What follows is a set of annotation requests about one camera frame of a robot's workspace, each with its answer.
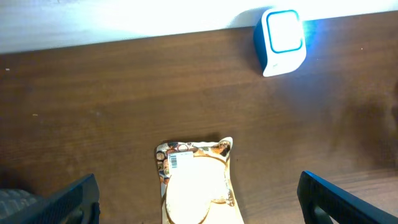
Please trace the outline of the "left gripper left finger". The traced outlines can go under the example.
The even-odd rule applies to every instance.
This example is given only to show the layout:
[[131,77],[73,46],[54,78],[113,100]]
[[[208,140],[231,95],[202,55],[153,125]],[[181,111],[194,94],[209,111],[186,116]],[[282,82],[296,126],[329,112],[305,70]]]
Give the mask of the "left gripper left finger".
[[93,174],[88,174],[49,197],[15,213],[15,223],[76,223],[100,222],[100,192]]

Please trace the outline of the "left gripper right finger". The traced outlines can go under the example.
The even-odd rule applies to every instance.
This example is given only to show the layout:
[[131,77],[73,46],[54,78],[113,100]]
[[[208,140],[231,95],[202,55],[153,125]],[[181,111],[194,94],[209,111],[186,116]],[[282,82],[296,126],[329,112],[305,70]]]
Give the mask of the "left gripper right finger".
[[297,196],[306,224],[397,223],[397,217],[307,170],[300,175]]

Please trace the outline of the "beige oats pouch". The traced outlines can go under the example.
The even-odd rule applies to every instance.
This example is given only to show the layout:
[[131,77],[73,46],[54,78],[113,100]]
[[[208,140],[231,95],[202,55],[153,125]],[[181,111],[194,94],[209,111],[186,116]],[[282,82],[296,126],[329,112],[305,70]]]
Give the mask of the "beige oats pouch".
[[162,223],[243,223],[230,173],[233,139],[157,146]]

